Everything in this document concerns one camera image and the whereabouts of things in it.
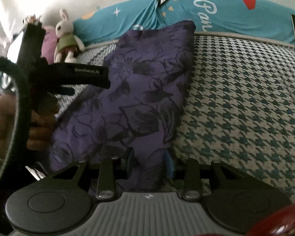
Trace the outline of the person's left hand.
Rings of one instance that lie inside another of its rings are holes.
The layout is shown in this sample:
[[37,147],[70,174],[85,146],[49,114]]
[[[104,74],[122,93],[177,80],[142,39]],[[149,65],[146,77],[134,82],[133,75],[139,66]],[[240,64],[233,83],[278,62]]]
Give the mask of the person's left hand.
[[[14,126],[16,105],[17,101],[14,95],[3,94],[0,96],[0,159],[5,157],[8,150]],[[29,150],[46,150],[56,123],[55,115],[59,112],[59,109],[58,103],[54,102],[42,114],[31,111],[32,125],[27,139]]]

